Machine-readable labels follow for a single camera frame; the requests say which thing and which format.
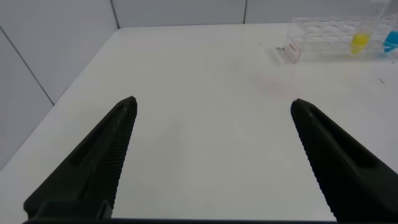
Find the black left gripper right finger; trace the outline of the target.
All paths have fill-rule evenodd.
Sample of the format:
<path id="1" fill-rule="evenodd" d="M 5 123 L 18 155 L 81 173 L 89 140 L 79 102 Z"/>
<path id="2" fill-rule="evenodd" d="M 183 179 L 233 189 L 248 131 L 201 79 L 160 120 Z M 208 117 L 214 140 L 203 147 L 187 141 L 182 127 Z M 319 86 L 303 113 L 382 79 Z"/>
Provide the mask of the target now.
<path id="1" fill-rule="evenodd" d="M 397 173 L 315 105 L 290 113 L 308 161 L 339 222 L 396 222 Z"/>

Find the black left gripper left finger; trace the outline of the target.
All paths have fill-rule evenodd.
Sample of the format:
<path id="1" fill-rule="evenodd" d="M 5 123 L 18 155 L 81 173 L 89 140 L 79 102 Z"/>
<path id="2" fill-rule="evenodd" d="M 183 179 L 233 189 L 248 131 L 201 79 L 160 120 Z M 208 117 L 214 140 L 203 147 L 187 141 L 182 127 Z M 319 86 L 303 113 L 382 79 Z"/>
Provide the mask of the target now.
<path id="1" fill-rule="evenodd" d="M 111 218 L 137 101 L 118 102 L 24 202 L 30 220 Z"/>

